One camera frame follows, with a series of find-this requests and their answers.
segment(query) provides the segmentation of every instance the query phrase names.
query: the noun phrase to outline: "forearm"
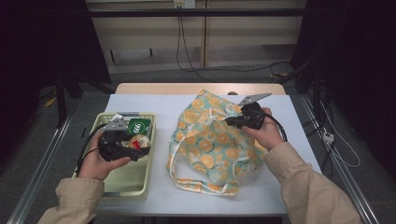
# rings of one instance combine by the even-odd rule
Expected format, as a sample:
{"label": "forearm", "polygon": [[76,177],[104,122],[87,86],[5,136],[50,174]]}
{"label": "forearm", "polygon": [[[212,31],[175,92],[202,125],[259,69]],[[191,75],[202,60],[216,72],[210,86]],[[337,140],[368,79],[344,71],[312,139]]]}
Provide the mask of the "forearm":
{"label": "forearm", "polygon": [[265,163],[281,184],[292,223],[361,223],[347,195],[313,171],[289,143],[273,148]]}
{"label": "forearm", "polygon": [[38,223],[88,223],[103,195],[105,183],[86,178],[61,180],[56,193],[59,206],[46,211]]}

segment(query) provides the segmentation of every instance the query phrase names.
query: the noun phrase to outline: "green package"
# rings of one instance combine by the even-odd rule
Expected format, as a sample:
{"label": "green package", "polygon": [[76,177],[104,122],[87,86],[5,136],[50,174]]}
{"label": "green package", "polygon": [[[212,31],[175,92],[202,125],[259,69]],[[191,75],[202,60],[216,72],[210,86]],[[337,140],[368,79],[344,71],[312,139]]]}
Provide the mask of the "green package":
{"label": "green package", "polygon": [[150,119],[130,119],[128,123],[128,131],[133,135],[143,134],[148,136],[150,125]]}

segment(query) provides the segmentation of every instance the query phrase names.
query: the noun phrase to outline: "person's left hand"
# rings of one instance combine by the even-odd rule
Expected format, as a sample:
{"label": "person's left hand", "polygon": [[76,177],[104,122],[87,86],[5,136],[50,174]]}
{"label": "person's left hand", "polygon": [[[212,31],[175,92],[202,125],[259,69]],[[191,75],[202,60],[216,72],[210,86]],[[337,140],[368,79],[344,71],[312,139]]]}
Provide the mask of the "person's left hand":
{"label": "person's left hand", "polygon": [[124,166],[131,161],[129,157],[120,158],[116,161],[105,161],[97,149],[102,134],[97,133],[92,137],[90,151],[93,150],[93,152],[88,154],[82,163],[81,170],[78,174],[79,178],[105,180],[112,170]]}

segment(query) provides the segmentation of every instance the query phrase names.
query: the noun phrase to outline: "patterned fabric bag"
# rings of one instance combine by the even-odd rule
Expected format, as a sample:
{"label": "patterned fabric bag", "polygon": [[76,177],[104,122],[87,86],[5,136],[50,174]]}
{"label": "patterned fabric bag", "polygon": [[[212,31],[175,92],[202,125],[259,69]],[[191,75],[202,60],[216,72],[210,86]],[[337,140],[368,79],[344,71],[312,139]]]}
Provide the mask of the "patterned fabric bag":
{"label": "patterned fabric bag", "polygon": [[[236,177],[262,165],[267,149],[225,121],[238,115],[241,115],[238,105],[205,90],[181,113],[169,140],[166,165],[178,187],[210,195],[235,195],[239,190]],[[207,175],[213,184],[177,177],[178,157],[186,158],[193,169]]]}

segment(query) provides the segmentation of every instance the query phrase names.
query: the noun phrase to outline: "hand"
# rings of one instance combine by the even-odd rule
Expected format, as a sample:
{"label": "hand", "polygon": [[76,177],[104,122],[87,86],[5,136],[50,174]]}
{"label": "hand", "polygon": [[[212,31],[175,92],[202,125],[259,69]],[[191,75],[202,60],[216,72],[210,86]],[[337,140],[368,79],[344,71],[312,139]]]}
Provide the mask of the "hand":
{"label": "hand", "polygon": [[105,161],[97,149],[102,134],[103,133],[97,133],[92,137],[90,151],[93,151],[87,155],[82,163],[78,177],[105,180],[112,170],[124,166],[131,161],[129,157],[124,157],[116,161]]}
{"label": "hand", "polygon": [[[262,111],[272,116],[270,108],[263,107]],[[268,150],[271,150],[283,142],[276,123],[269,118],[264,119],[264,124],[259,130],[251,129],[247,126],[243,126],[242,130],[254,137],[260,145],[266,147]]]}

